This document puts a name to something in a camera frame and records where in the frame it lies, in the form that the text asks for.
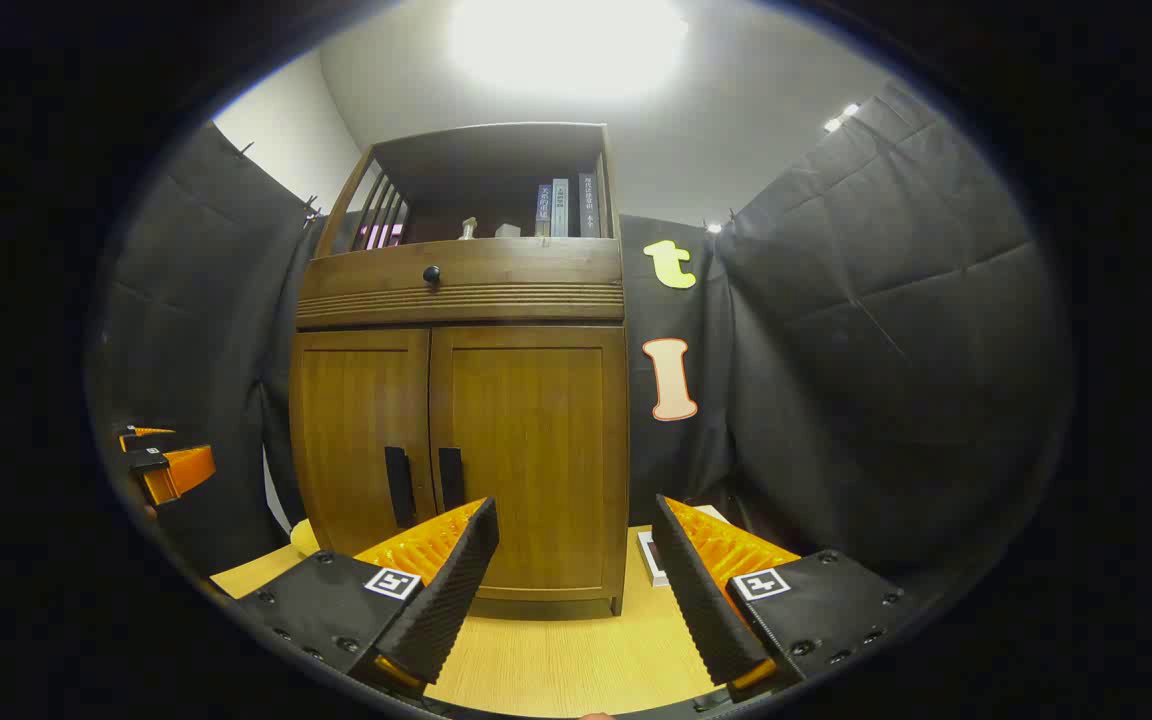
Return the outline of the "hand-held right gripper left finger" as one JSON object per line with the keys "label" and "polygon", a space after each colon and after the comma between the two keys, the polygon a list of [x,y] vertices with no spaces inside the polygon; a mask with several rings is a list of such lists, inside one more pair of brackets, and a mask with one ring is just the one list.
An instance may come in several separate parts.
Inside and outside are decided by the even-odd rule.
{"label": "hand-held right gripper left finger", "polygon": [[497,551],[495,505],[467,502],[355,556],[316,552],[238,597],[238,609],[339,674],[420,697]]}

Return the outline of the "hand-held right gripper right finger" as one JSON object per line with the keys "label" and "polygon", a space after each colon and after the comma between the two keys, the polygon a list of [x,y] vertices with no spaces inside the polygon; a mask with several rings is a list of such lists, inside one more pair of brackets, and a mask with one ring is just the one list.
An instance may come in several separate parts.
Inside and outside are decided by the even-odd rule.
{"label": "hand-held right gripper right finger", "polygon": [[838,550],[799,556],[655,498],[652,535],[687,632],[732,700],[809,682],[905,628],[905,591]]}

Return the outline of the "black door handle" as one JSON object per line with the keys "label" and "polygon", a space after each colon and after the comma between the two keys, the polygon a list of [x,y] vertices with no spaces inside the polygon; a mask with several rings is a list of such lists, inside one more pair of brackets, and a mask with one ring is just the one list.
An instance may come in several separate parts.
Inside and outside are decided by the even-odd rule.
{"label": "black door handle", "polygon": [[411,528],[416,520],[416,507],[410,460],[402,447],[387,446],[384,448],[384,461],[394,524],[399,529]]}
{"label": "black door handle", "polygon": [[438,455],[439,477],[442,483],[444,510],[450,511],[467,503],[465,465],[461,448],[440,447]]}

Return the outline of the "wooden cabinet door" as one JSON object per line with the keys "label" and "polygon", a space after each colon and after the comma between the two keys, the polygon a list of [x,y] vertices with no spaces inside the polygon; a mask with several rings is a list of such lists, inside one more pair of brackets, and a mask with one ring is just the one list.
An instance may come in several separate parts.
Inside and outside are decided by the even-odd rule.
{"label": "wooden cabinet door", "polygon": [[320,546],[355,555],[402,532],[384,448],[410,460],[416,520],[439,510],[429,430],[429,329],[300,332],[291,350],[291,447]]}
{"label": "wooden cabinet door", "polygon": [[626,329],[461,325],[430,336],[429,429],[461,448],[467,500],[493,497],[499,541],[480,584],[497,602],[607,602],[628,538]]}

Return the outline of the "wooden double-door shoe cabinet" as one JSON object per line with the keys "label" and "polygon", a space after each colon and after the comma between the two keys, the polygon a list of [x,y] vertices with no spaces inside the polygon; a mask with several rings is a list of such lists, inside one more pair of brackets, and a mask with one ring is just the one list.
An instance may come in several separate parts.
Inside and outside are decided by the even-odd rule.
{"label": "wooden double-door shoe cabinet", "polygon": [[[602,240],[621,247],[617,285],[476,285],[340,293],[294,309],[300,332],[429,329],[461,325],[620,325],[626,332],[626,262],[609,176],[608,129],[575,122],[467,126],[376,143],[340,191],[310,262],[407,243],[460,240],[475,217],[473,240],[495,238],[499,223],[535,236],[538,185],[570,179],[570,236],[579,236],[579,174],[598,184]],[[616,617],[607,602],[477,602],[497,616]]]}

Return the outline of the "white flat box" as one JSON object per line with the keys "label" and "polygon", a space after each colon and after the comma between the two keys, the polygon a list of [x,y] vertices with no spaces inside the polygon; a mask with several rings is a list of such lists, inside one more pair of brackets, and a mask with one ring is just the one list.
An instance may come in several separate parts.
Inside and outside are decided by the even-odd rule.
{"label": "white flat box", "polygon": [[[721,521],[721,523],[730,524],[730,520],[727,520],[721,511],[717,510],[717,507],[712,505],[695,506],[695,509],[703,511],[703,514],[708,515],[710,518]],[[652,530],[641,529],[636,532],[637,547],[641,550],[641,556],[643,556],[643,562],[649,575],[650,584],[653,588],[667,588],[669,585],[669,579],[667,577],[666,570],[664,570],[662,561],[660,561],[660,553],[657,548]]]}

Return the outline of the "black backdrop cloth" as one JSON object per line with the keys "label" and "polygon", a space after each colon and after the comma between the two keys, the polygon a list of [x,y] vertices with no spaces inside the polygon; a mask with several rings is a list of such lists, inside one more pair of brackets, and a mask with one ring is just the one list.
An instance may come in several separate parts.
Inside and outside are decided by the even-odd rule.
{"label": "black backdrop cloth", "polygon": [[[973,585],[1026,524],[1071,416],[1055,266],[973,142],[900,88],[712,234],[620,219],[628,528],[657,497],[713,503],[797,553],[844,552],[922,597]],[[166,505],[187,568],[285,543],[262,482],[294,470],[294,309],[328,218],[205,124],[115,233],[84,382],[114,430],[174,429],[217,473]]]}

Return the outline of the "wooden drawer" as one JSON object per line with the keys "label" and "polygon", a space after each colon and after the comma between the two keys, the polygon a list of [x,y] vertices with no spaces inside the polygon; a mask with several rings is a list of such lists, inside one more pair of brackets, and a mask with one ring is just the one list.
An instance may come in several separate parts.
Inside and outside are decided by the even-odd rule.
{"label": "wooden drawer", "polygon": [[[430,265],[442,270],[442,283],[422,281],[422,270]],[[617,285],[622,273],[616,240],[452,240],[314,259],[306,265],[302,293],[323,297],[476,285]]]}

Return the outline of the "large ceiling light panel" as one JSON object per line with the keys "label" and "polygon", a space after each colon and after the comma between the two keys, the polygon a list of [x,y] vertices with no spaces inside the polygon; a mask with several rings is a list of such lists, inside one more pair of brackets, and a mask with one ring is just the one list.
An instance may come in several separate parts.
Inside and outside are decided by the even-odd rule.
{"label": "large ceiling light panel", "polygon": [[669,81],[687,36],[672,0],[453,0],[444,50],[506,94],[636,97]]}

